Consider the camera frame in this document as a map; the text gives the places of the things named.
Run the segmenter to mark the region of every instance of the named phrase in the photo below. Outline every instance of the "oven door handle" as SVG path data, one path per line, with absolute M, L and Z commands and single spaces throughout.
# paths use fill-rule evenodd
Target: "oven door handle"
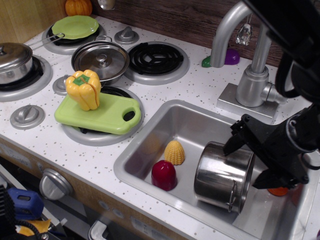
M 95 221 L 88 233 L 89 240 L 108 240 L 108 226 L 100 221 Z

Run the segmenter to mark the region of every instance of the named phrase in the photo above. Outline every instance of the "cutting board handle hole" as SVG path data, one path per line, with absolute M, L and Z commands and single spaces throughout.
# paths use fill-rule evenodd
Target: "cutting board handle hole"
M 134 111 L 129 111 L 127 112 L 124 116 L 123 116 L 123 120 L 125 120 L 126 122 L 130 121 L 131 119 L 134 118 L 134 116 L 136 115 L 136 113 Z

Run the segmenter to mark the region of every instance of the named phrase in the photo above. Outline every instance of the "purple toy object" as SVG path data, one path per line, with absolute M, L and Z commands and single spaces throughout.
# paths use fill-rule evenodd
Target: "purple toy object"
M 237 50 L 228 48 L 225 54 L 225 65 L 236 65 L 240 62 L 240 55 Z

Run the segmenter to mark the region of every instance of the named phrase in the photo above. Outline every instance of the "green plate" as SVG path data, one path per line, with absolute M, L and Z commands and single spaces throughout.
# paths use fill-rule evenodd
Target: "green plate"
M 125 121 L 125 114 L 131 111 L 134 117 Z M 138 124 L 141 111 L 137 100 L 107 93 L 100 93 L 100 106 L 96 110 L 84 111 L 67 95 L 55 111 L 54 118 L 65 125 L 123 135 Z
M 64 39 L 82 39 L 94 34 L 98 27 L 97 20 L 90 16 L 67 16 L 52 26 L 52 33 L 63 33 Z

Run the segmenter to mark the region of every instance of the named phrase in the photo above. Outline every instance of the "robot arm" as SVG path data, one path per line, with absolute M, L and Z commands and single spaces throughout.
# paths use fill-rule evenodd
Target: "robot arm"
M 313 104 L 278 125 L 268 125 L 245 114 L 231 126 L 228 155 L 247 145 L 268 167 L 254 183 L 257 189 L 294 188 L 307 184 L 306 168 L 320 169 L 304 160 L 304 153 L 320 146 L 320 16 L 306 0 L 243 0 L 269 28 L 268 36 L 283 49 L 275 79 L 286 98 L 301 95 Z M 294 89 L 285 90 L 291 70 Z
M 247 145 L 268 167 L 254 183 L 257 189 L 294 188 L 307 184 L 308 165 L 303 154 L 320 146 L 320 107 L 313 104 L 278 125 L 268 125 L 245 114 L 231 126 L 232 137 L 224 145 L 228 155 Z

